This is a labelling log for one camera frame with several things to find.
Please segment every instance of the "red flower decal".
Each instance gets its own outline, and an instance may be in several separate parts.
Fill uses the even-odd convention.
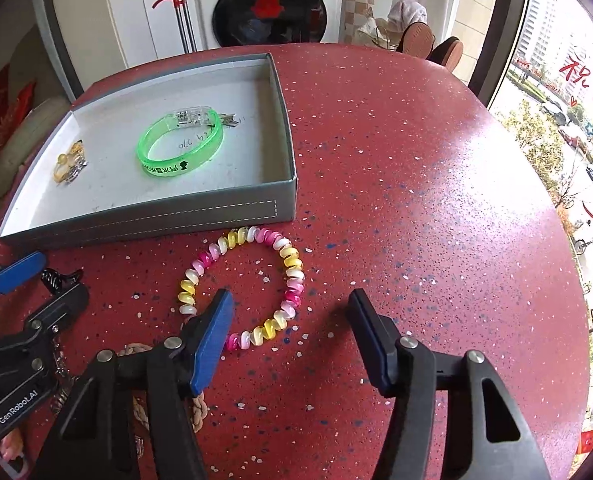
[[[284,10],[286,8],[281,5],[279,0],[256,0],[254,7],[252,7],[252,12],[259,20],[278,18],[278,15]]]

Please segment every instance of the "blue gripper pad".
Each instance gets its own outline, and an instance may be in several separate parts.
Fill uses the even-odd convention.
[[[194,354],[194,373],[190,381],[193,396],[209,386],[225,346],[234,317],[234,299],[229,290],[220,288],[208,309],[201,314],[201,341]]]
[[[35,251],[0,270],[0,294],[13,291],[32,276],[41,272],[45,268],[46,262],[45,254]]]
[[[350,293],[345,316],[370,383],[382,396],[392,397],[393,386],[399,378],[396,342],[401,333],[390,317],[376,313],[362,288],[355,288]]]

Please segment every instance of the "washing machine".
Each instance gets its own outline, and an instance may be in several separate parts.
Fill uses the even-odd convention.
[[[339,41],[342,0],[195,0],[202,49]]]

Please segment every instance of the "red handle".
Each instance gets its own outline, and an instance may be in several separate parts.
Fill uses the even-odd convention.
[[[156,0],[153,4],[152,4],[152,9],[156,9],[156,6],[158,4],[160,4],[162,1],[165,0]],[[180,0],[172,0],[172,3],[174,3],[175,7],[180,7],[181,1]]]

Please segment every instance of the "silver screw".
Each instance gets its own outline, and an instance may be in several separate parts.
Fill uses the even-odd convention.
[[[419,341],[409,335],[401,337],[399,342],[401,343],[401,346],[404,346],[405,348],[416,348],[419,346]]]
[[[183,344],[183,341],[180,339],[180,337],[176,337],[176,336],[168,337],[163,342],[163,346],[165,348],[169,348],[170,350],[174,350],[175,348],[178,348],[182,344]]]
[[[484,360],[485,360],[485,356],[483,355],[482,352],[479,352],[478,350],[470,350],[467,352],[467,358],[470,361],[473,361],[475,363],[481,364]]]
[[[101,350],[97,354],[97,361],[99,363],[107,363],[110,359],[112,359],[113,353],[112,350]]]

